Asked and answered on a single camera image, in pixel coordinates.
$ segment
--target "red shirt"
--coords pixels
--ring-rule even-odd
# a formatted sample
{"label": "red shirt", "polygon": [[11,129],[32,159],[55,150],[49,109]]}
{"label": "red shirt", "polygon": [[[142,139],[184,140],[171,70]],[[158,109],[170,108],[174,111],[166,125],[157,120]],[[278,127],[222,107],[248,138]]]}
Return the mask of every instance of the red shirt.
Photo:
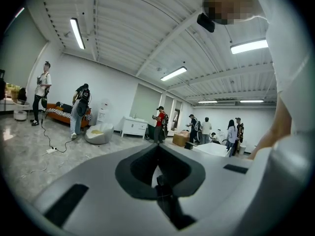
{"label": "red shirt", "polygon": [[158,117],[161,117],[161,121],[157,121],[157,127],[162,126],[162,120],[164,119],[165,113],[161,112]]}

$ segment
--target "striped blanket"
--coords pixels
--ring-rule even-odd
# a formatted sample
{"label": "striped blanket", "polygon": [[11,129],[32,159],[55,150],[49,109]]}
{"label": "striped blanket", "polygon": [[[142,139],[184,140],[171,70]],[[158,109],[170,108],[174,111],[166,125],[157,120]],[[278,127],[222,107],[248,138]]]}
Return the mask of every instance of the striped blanket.
{"label": "striped blanket", "polygon": [[[67,118],[70,118],[71,117],[71,114],[69,113],[66,113],[64,111],[61,111],[59,109],[55,109],[55,108],[49,108],[46,110],[47,113],[55,113],[59,116],[63,116],[63,117],[67,117]],[[85,116],[85,119],[86,120],[91,120],[91,115],[84,115]]]}

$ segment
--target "gray marble floor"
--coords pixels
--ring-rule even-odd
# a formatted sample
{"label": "gray marble floor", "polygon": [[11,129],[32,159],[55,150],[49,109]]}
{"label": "gray marble floor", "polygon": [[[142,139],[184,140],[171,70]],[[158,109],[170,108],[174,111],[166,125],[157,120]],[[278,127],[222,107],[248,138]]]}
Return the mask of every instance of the gray marble floor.
{"label": "gray marble floor", "polygon": [[[47,129],[46,135],[50,137],[51,145],[64,151],[65,142],[70,141],[69,125],[47,117],[43,127]],[[32,127],[28,120],[15,121],[12,114],[0,116],[0,130],[4,178],[17,195],[29,202],[51,182],[89,158],[149,142],[142,137],[125,135],[121,138],[114,133],[110,143],[98,146],[87,143],[81,135],[67,144],[65,153],[44,154],[50,147],[40,126]]]}

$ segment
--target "white cabinet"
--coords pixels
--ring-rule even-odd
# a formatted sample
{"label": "white cabinet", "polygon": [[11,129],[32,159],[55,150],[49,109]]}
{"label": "white cabinet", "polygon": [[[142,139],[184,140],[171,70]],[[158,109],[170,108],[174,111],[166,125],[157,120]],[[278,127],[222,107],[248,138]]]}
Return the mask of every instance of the white cabinet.
{"label": "white cabinet", "polygon": [[122,129],[122,137],[124,134],[142,136],[146,134],[148,123],[142,119],[133,119],[131,117],[124,117],[124,124]]}

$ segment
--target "fluorescent light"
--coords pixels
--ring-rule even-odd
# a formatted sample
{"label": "fluorescent light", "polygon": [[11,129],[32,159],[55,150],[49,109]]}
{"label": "fluorescent light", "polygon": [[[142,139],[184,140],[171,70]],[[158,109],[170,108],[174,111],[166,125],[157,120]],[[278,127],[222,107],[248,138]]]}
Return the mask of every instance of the fluorescent light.
{"label": "fluorescent light", "polygon": [[177,75],[180,75],[182,73],[185,73],[187,72],[187,69],[186,67],[182,66],[181,68],[177,69],[176,71],[170,73],[169,75],[166,75],[165,77],[161,78],[162,81],[167,81],[169,80],[170,78],[173,78]]}
{"label": "fluorescent light", "polygon": [[251,42],[246,42],[239,45],[231,46],[232,54],[242,53],[250,50],[256,50],[260,48],[268,47],[266,39],[255,40]]}
{"label": "fluorescent light", "polygon": [[218,103],[216,100],[203,100],[203,101],[198,101],[198,103]]}
{"label": "fluorescent light", "polygon": [[17,18],[20,14],[21,14],[21,12],[24,10],[24,7],[22,8],[22,9],[20,9],[20,11],[15,15],[15,18]]}
{"label": "fluorescent light", "polygon": [[79,24],[78,24],[78,20],[76,18],[71,18],[70,19],[70,23],[73,29],[73,33],[75,35],[75,38],[77,39],[77,42],[79,44],[79,47],[81,49],[85,49],[84,43],[83,43],[83,39],[80,33],[80,29],[79,29]]}
{"label": "fluorescent light", "polygon": [[241,103],[262,103],[263,100],[241,100]]}

